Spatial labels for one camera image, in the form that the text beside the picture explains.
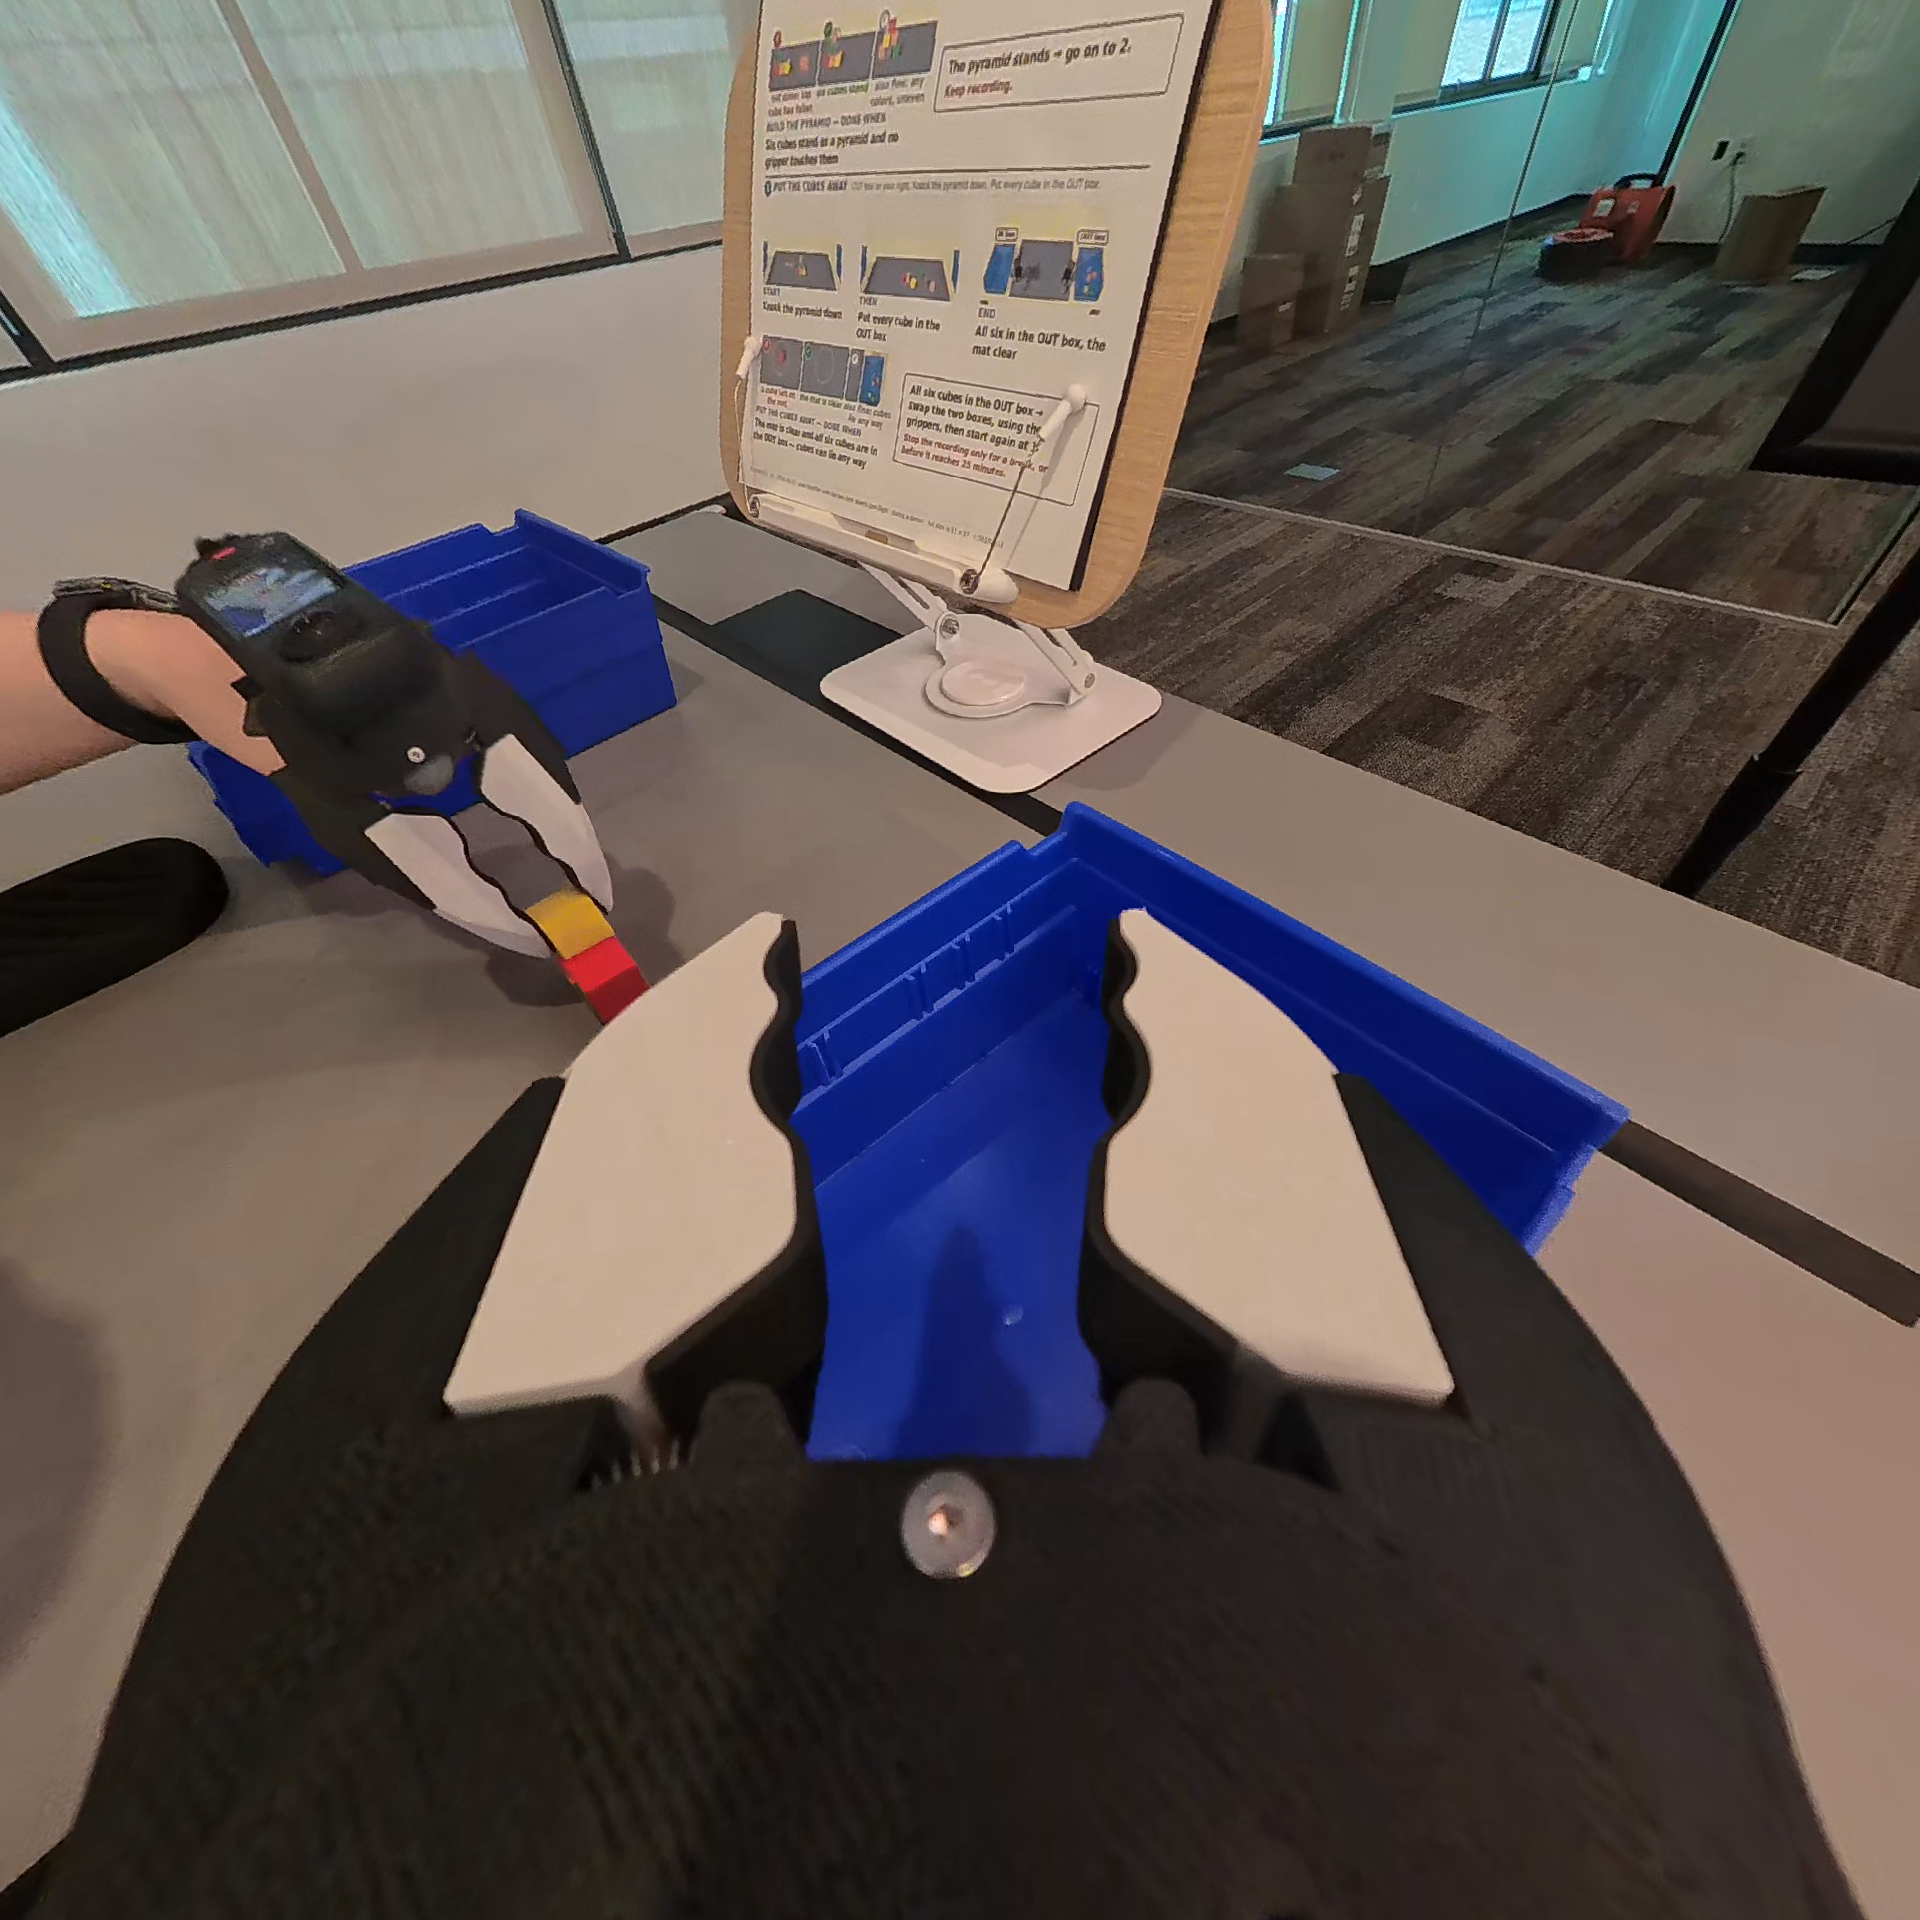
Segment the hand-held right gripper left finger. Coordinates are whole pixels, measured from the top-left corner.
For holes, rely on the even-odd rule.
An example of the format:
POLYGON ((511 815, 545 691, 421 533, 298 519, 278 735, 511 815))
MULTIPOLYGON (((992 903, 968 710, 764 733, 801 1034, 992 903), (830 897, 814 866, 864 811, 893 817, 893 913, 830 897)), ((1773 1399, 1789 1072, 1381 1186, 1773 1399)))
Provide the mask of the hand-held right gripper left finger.
POLYGON ((444 1400, 607 1400, 646 1459, 757 1384, 809 1440, 825 1243, 796 1128, 800 934, 760 911, 686 959, 562 1079, 444 1400))

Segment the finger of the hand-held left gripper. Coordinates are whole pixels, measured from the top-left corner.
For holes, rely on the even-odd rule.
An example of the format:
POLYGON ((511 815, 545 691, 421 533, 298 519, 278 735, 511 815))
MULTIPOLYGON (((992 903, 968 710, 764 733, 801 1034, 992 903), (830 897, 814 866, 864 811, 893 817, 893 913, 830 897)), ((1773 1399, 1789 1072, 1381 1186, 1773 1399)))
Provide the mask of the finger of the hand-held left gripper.
POLYGON ((516 823, 556 861, 573 889, 600 909, 612 906, 607 854, 569 758, 545 735, 500 735, 480 750, 480 797, 498 815, 516 823))
POLYGON ((456 824, 431 811, 384 811, 368 845, 402 875, 445 923, 510 953, 550 958, 553 949, 525 913, 481 875, 456 824))

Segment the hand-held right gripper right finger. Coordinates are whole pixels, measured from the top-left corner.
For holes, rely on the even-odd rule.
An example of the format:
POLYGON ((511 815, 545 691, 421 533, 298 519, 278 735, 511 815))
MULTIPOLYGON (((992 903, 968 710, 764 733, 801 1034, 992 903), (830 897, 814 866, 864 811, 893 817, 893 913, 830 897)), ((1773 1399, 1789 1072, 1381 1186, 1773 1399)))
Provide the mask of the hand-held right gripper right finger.
POLYGON ((1202 1445, 1260 1455, 1300 1394, 1445 1407, 1456 1379, 1330 1055, 1141 906, 1111 923, 1100 1010, 1084 1342, 1106 1410, 1165 1383, 1202 1445))

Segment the orange wooden cube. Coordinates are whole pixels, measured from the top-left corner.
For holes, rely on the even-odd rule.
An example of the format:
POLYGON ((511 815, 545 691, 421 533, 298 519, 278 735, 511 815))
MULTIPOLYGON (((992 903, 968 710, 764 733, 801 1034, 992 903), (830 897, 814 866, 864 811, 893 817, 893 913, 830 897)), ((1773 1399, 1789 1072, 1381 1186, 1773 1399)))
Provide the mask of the orange wooden cube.
POLYGON ((560 955, 560 968, 588 1000, 598 1023, 614 1022, 648 991, 633 953, 617 934, 560 955))

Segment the blue plastic bin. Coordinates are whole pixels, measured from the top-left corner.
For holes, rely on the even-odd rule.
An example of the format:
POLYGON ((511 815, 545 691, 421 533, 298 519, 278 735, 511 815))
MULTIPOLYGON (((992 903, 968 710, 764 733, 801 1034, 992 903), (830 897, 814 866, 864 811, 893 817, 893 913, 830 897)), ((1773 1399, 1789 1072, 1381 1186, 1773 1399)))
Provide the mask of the blue plastic bin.
MULTIPOLYGON (((333 566, 424 622, 452 653, 492 667, 536 710, 567 763, 676 701, 646 566, 550 519, 516 512, 502 530, 471 522, 333 566)), ((320 875, 348 869, 304 826, 272 775, 208 742, 188 747, 188 758, 260 861, 298 859, 320 875)), ((469 773, 430 802, 452 823, 480 805, 469 773)))
POLYGON ((1106 1126, 1109 925, 1160 923, 1368 1079, 1538 1251, 1625 1123, 1540 1061, 1081 805, 806 965, 796 1128, 830 1317, 806 1453, 1081 1455, 1102 1424, 1077 1325, 1106 1126))

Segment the person's left forearm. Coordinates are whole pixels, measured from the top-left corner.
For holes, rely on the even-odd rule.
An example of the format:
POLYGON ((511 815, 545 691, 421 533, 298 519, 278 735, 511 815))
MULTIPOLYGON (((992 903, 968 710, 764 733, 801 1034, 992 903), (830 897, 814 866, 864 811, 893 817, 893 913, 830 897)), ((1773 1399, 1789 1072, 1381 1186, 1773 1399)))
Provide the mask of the person's left forearm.
POLYGON ((73 705, 40 657, 37 617, 2 611, 2 781, 29 784, 121 751, 128 741, 73 705))

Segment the person's left hand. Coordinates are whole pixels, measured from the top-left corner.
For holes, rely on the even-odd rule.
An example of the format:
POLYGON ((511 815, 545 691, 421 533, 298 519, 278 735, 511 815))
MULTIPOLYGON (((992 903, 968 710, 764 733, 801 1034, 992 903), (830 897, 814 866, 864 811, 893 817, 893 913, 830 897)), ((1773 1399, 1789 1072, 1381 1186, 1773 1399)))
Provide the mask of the person's left hand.
POLYGON ((238 663, 192 618, 130 607, 96 611, 87 622, 87 655, 121 701, 178 721, 262 777, 281 769, 272 741, 247 731, 238 663))

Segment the black wristwatch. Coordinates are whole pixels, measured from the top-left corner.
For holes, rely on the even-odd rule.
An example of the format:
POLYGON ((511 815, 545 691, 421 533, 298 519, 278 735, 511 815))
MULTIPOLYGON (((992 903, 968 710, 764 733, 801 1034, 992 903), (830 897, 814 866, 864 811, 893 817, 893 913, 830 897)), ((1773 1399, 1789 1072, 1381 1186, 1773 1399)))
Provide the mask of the black wristwatch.
POLYGON ((89 721, 138 745, 192 745, 201 735, 175 718, 158 714, 124 698, 93 665, 87 624, 108 609, 178 614, 178 600, 158 587, 124 577, 77 577, 54 583, 37 618, 38 657, 49 682, 89 721))

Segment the frosted glass partition window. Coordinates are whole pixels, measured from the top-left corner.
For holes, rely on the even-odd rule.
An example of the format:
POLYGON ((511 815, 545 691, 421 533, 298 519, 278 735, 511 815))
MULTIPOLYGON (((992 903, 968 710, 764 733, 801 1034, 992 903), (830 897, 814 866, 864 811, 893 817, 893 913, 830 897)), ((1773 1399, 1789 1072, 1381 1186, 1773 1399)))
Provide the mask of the frosted glass partition window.
POLYGON ((4 375, 701 246, 751 17, 4 2, 4 375))

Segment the instruction sheet board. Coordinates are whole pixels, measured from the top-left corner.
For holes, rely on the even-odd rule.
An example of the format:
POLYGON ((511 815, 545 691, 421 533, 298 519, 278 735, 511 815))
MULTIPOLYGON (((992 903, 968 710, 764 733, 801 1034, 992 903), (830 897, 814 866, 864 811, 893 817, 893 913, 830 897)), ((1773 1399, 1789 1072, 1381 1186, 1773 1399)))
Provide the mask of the instruction sheet board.
POLYGON ((1077 587, 1216 3, 760 3, 750 497, 1077 587))

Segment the stack of cardboard boxes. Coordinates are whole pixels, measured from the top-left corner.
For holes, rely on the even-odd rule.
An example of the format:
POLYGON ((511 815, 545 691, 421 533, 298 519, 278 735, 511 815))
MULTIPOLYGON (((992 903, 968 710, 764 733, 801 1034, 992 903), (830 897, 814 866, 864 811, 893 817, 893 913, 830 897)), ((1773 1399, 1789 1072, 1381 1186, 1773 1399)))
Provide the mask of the stack of cardboard boxes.
POLYGON ((1237 338, 1274 352, 1356 322, 1385 213, 1390 127, 1297 134, 1289 181, 1265 199, 1240 265, 1237 338))

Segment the black framed sign stand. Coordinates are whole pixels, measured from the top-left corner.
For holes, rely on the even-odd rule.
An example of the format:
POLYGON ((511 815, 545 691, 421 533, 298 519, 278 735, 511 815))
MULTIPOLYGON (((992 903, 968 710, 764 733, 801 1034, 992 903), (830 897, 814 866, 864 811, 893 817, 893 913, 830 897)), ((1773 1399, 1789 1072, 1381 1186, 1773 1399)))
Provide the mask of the black framed sign stand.
MULTIPOLYGON (((1882 246, 1759 448, 1764 473, 1917 485, 1917 197, 1882 246)), ((1726 785, 1662 880, 1695 895, 1772 814, 1807 761, 1916 631, 1917 558, 1857 618, 1812 687, 1726 785)))

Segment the red floor fan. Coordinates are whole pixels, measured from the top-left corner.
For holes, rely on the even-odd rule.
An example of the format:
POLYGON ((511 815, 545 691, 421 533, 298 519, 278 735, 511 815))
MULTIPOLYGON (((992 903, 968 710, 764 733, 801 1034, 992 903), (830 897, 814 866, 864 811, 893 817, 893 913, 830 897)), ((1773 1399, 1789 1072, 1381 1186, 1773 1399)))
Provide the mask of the red floor fan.
POLYGON ((1655 176, 1621 176, 1598 187, 1570 225, 1540 242, 1536 274, 1575 283, 1636 265, 1658 242, 1670 203, 1672 185, 1655 176))

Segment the small brown box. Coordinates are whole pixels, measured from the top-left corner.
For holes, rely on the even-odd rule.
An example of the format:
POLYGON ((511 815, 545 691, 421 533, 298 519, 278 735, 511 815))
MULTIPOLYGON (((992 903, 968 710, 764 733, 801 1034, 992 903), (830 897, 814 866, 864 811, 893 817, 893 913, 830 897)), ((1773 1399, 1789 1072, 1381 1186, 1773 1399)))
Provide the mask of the small brown box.
POLYGON ((1741 193, 1712 261, 1713 279, 1767 283, 1785 275, 1823 197, 1822 183, 1741 193))

